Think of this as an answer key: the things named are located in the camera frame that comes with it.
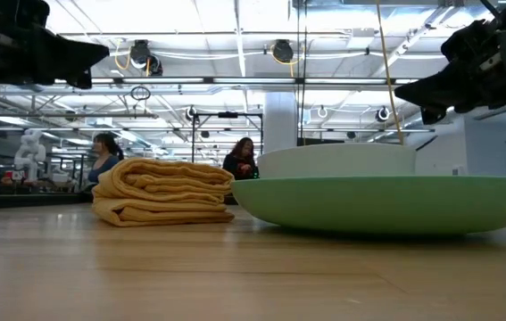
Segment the person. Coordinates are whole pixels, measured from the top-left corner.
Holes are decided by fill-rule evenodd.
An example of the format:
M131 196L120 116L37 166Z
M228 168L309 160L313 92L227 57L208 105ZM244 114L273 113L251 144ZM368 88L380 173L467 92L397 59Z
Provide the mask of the person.
M226 155L222 168L231 173L235 180L258 178L259 171L254 160L253 140L249 137L241 138Z
M99 182L98 177L122 161L124 155L114 136L110 133L96 135L93 150L97 158L88 173L87 179L89 183L97 184Z

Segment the grey ceiling rail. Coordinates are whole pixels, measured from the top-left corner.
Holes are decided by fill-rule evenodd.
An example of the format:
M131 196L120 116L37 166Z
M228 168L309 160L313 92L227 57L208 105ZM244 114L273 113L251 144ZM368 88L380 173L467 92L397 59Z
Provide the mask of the grey ceiling rail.
M0 113L0 117L14 117L14 118L160 118L157 114L151 113L24 113L24 114L12 114L12 113Z

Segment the white pillar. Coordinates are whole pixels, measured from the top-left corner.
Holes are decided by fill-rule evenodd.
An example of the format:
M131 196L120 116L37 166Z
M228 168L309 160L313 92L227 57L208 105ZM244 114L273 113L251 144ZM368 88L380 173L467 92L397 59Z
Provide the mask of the white pillar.
M266 93L263 111L264 153L295 147L296 141L297 107L294 93Z

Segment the black table border strip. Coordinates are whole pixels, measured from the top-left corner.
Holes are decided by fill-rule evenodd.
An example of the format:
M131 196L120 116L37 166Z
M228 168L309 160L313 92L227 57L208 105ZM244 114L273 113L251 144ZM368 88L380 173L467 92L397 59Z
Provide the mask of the black table border strip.
M88 193L2 194L0 209L54 206L91 202Z

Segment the black gantry frame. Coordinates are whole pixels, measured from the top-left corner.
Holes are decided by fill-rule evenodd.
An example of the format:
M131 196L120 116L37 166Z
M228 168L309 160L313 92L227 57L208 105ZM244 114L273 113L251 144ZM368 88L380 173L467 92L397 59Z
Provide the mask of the black gantry frame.
M191 117L191 162L195 163L195 133L200 129L211 117L218 119L238 119L245 118L253 127L260 132L261 135L261 152L263 152L264 143L264 120L260 113L220 111L220 112L197 112L194 111Z

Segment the white bowl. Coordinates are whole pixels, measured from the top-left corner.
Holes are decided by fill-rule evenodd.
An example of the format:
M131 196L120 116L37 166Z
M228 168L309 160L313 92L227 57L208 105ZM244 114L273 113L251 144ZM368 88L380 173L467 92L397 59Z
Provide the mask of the white bowl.
M258 167L262 178L413 175L416 155L399 144L315 144L264 153Z

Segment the folded yellow cloth napkin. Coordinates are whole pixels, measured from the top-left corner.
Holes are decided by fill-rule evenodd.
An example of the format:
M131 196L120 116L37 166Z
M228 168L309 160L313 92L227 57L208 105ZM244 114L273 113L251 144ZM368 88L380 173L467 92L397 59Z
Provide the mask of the folded yellow cloth napkin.
M224 169L183 161L122 160L98 176L92 211L119 227L228 223L224 203L234 177Z

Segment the long horizontal light bar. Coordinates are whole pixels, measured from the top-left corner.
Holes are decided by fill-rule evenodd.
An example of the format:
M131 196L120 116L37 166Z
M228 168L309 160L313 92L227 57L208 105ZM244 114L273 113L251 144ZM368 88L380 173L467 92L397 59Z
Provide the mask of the long horizontal light bar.
M193 77L193 78L92 78L93 85L406 85L416 78L232 78L232 77Z

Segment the black monitor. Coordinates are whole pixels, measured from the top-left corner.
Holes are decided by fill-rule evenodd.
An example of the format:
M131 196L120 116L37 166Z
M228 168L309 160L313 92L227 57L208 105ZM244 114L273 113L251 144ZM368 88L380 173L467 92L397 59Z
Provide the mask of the black monitor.
M320 139L320 138L306 138L299 137L297 139L298 146L316 145L316 144L343 144L344 140L335 139Z

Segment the green plate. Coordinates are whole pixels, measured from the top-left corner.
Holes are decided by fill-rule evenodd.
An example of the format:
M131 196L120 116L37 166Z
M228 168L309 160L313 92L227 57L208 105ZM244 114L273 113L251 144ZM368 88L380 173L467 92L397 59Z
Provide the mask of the green plate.
M465 235L506 227L506 177L298 177L235 181L252 216L357 235Z

